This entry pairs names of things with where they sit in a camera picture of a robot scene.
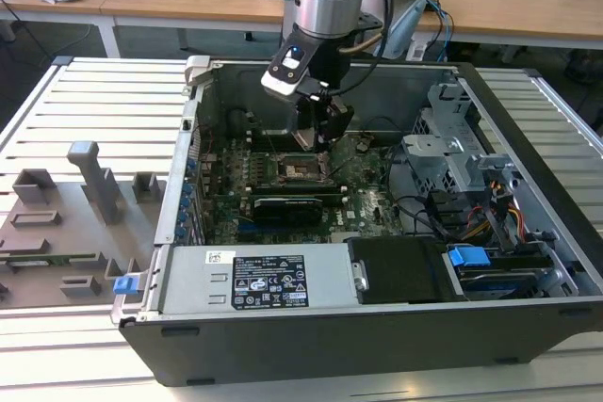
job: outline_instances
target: gray plastic bracket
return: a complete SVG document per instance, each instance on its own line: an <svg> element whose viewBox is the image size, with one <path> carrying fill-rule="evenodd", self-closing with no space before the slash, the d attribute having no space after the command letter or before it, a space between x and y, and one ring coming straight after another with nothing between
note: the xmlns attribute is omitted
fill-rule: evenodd
<svg viewBox="0 0 603 402"><path fill-rule="evenodd" d="M12 274L15 273L17 269L10 265L8 261L0 261L0 274Z"/></svg>
<svg viewBox="0 0 603 402"><path fill-rule="evenodd" d="M86 197L96 204L105 224L112 225L118 221L116 201L120 189L113 172L110 169L103 171L98 164L98 152L95 141L76 141L67 153L67 160L79 167L86 181Z"/></svg>
<svg viewBox="0 0 603 402"><path fill-rule="evenodd" d="M59 289L67 297L90 297L101 293L101 285L92 276L63 277Z"/></svg>
<svg viewBox="0 0 603 402"><path fill-rule="evenodd" d="M44 254L50 249L50 244L46 239L20 239L20 240L2 240L0 243L0 253L12 255L19 254Z"/></svg>
<svg viewBox="0 0 603 402"><path fill-rule="evenodd" d="M151 172L138 172L132 181L132 190L136 203L161 202L161 187L157 175Z"/></svg>
<svg viewBox="0 0 603 402"><path fill-rule="evenodd" d="M93 258L72 258L69 260L69 264L74 268L81 269L100 268L106 265L106 257L99 251Z"/></svg>
<svg viewBox="0 0 603 402"><path fill-rule="evenodd" d="M15 212L8 218L8 221L15 228L57 226L60 224L61 217L58 211Z"/></svg>
<svg viewBox="0 0 603 402"><path fill-rule="evenodd" d="M47 204L43 190L55 187L53 179L45 169L23 169L12 185L19 200L25 205Z"/></svg>
<svg viewBox="0 0 603 402"><path fill-rule="evenodd" d="M138 273L138 272L140 272L139 263L137 262L137 260L135 258L130 259L130 262L128 263L128 271L125 273Z"/></svg>
<svg viewBox="0 0 603 402"><path fill-rule="evenodd" d="M120 266L113 258L109 259L105 270L105 280L116 280L121 276L123 276L123 272Z"/></svg>

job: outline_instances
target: warning label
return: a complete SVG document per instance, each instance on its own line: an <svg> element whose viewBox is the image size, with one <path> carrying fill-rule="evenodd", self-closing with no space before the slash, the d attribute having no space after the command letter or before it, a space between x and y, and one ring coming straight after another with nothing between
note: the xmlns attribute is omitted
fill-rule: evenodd
<svg viewBox="0 0 603 402"><path fill-rule="evenodd" d="M303 256L234 258L232 305L237 310L309 306Z"/></svg>

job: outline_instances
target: blue tab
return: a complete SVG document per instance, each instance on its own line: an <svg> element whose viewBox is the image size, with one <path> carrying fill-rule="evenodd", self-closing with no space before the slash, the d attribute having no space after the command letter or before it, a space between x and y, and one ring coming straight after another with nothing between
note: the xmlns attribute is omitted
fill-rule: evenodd
<svg viewBox="0 0 603 402"><path fill-rule="evenodd" d="M483 247L457 246L448 252L452 265L490 265L490 258Z"/></svg>
<svg viewBox="0 0 603 402"><path fill-rule="evenodd" d="M135 277L119 277L113 284L113 294L116 296L133 296L139 291L137 289L139 285L139 276Z"/></svg>

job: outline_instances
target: aluminum profile table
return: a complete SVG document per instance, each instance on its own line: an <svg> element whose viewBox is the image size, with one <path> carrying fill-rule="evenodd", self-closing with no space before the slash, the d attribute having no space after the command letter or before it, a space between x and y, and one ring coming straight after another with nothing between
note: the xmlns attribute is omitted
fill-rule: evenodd
<svg viewBox="0 0 603 402"><path fill-rule="evenodd" d="M14 203L11 185L22 168L49 168L56 181L79 181L64 158L76 139L99 141L100 160L118 179L130 179L141 167L167 177L186 99L184 67L180 60L101 58L52 67L0 136L0 213L6 215ZM603 233L598 137L542 78L515 70L481 75ZM0 373L0 399L603 400L601 333L570 338L530 364L164 388L111 324L109 308L47 309L42 315L0 311L0 361L7 364ZM294 357L286 359L294 365Z"/></svg>

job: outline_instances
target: red wire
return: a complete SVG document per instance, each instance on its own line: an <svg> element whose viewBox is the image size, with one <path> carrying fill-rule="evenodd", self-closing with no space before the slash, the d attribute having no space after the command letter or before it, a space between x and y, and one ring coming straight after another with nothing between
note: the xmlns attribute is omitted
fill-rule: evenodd
<svg viewBox="0 0 603 402"><path fill-rule="evenodd" d="M207 147L207 153L205 153L205 163L207 163L207 158L211 153L211 147L214 144L214 133L209 129L209 146Z"/></svg>
<svg viewBox="0 0 603 402"><path fill-rule="evenodd" d="M467 216L467 228L469 227L469 225L471 225L471 217L473 217L473 214L478 212L480 209L481 206L475 206L473 209L471 209L471 212L469 212L469 215Z"/></svg>

